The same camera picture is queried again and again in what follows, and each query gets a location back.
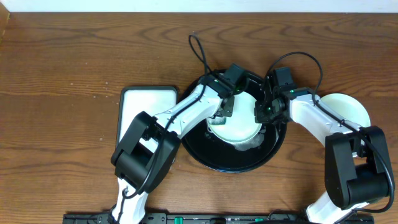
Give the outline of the mint plate front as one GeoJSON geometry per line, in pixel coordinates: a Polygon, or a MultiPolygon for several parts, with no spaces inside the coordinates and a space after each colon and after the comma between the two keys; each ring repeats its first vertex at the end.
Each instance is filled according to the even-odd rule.
{"type": "Polygon", "coordinates": [[[232,117],[226,117],[229,126],[254,126],[255,122],[254,107],[256,99],[249,93],[243,92],[234,96],[232,117]]]}

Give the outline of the mint plate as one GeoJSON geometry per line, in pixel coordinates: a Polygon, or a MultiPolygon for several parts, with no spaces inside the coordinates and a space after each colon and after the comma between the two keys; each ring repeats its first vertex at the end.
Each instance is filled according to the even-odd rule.
{"type": "Polygon", "coordinates": [[[355,98],[342,93],[332,93],[321,98],[324,104],[342,115],[345,119],[369,127],[371,120],[365,107],[355,98]]]}
{"type": "Polygon", "coordinates": [[[249,93],[243,92],[234,96],[232,117],[226,117],[229,126],[254,126],[255,122],[254,107],[256,99],[249,93]]]}

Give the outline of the green scouring sponge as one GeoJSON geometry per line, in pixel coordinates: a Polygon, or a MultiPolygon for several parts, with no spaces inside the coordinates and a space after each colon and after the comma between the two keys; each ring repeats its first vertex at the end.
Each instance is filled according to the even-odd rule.
{"type": "Polygon", "coordinates": [[[226,123],[226,117],[222,116],[215,116],[215,117],[211,117],[208,118],[208,123],[210,125],[224,125],[226,123]]]}

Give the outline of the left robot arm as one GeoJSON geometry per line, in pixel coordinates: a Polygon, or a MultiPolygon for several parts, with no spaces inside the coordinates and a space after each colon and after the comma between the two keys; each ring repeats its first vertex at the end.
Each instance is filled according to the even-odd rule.
{"type": "Polygon", "coordinates": [[[111,156],[119,180],[118,202],[111,212],[115,223],[139,223],[146,198],[165,178],[182,138],[198,123],[231,106],[248,86],[245,69],[206,71],[196,87],[174,107],[151,116],[145,111],[131,121],[111,156]]]}

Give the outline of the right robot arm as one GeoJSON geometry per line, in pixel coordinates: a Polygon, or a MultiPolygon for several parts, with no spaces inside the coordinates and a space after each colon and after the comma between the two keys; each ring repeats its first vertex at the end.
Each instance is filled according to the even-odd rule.
{"type": "Polygon", "coordinates": [[[269,72],[262,84],[263,101],[255,104],[257,123],[293,121],[325,147],[325,193],[306,208],[311,223],[343,223],[383,198],[394,201],[394,176],[384,132],[345,119],[322,102],[315,90],[299,88],[289,68],[269,72]]]}

